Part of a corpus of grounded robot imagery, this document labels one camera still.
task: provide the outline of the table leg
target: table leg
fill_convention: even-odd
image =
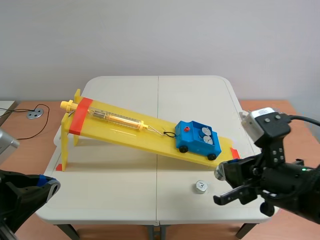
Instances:
[[[155,240],[156,239],[155,226],[146,225],[146,228],[148,230],[148,239],[149,240]]]
[[[161,240],[166,240],[166,235],[167,235],[167,227],[170,225],[160,225],[160,239]]]
[[[71,224],[58,224],[56,226],[60,228],[71,240],[80,240],[77,231]]]
[[[235,234],[238,239],[242,239],[257,223],[244,223],[239,231]]]

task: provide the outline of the metal disc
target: metal disc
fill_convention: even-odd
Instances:
[[[205,181],[199,180],[195,184],[195,190],[198,194],[204,194],[208,189],[208,185]]]
[[[44,114],[44,110],[42,108],[36,108],[34,111],[28,111],[26,117],[28,119],[37,119]]]
[[[210,131],[209,128],[203,127],[201,130],[202,130],[202,132],[203,132],[205,135],[211,136],[211,131]]]
[[[204,136],[203,141],[207,144],[214,144],[214,141],[212,141],[211,137],[209,136]]]

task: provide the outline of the wooden table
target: wooden table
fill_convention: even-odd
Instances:
[[[43,174],[56,148],[53,138],[60,126],[64,111],[60,102],[22,102],[17,108],[32,109],[42,103],[50,107],[50,116],[46,128],[37,137],[21,140],[20,147],[1,166],[2,170],[21,172],[24,174]],[[278,108],[280,111],[294,115],[296,111],[285,100],[244,100],[244,110],[255,110],[264,107]],[[43,117],[29,120],[26,113],[13,113],[1,126],[16,138],[25,138],[37,133],[46,121],[47,110]],[[304,159],[307,166],[320,164],[320,145],[306,128],[303,122],[291,123],[292,132],[285,140],[285,154],[288,162]],[[234,240],[240,224],[182,224],[167,229],[168,240]],[[146,240],[147,230],[139,225],[80,225],[75,226],[82,240]],[[21,240],[69,240],[57,227],[31,216],[17,231]],[[245,236],[245,240],[298,240],[317,239],[320,227],[303,218],[280,210],[269,222],[260,224]]]

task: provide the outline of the robotic arm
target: robotic arm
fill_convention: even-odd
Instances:
[[[0,129],[0,164],[19,142]],[[44,175],[0,170],[0,240],[15,240],[20,226],[60,189],[60,183]]]
[[[215,177],[227,181],[232,190],[213,196],[218,205],[236,199],[245,205],[260,195],[261,213],[271,217],[279,207],[320,224],[320,165],[304,166],[302,159],[287,163],[283,139],[291,131],[291,120],[303,120],[320,126],[320,122],[303,116],[286,115],[267,107],[242,117],[242,126],[261,148],[261,153],[219,164]]]

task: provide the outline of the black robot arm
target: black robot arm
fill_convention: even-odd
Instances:
[[[242,125],[261,153],[244,159],[222,162],[215,170],[219,180],[226,180],[231,191],[214,196],[218,205],[236,199],[245,205],[258,195],[264,199],[260,211],[271,217],[279,207],[320,224],[320,165],[304,166],[296,159],[287,163],[283,146],[290,133],[291,120],[304,120],[320,126],[320,122],[302,116],[291,116],[263,108],[250,112]]]

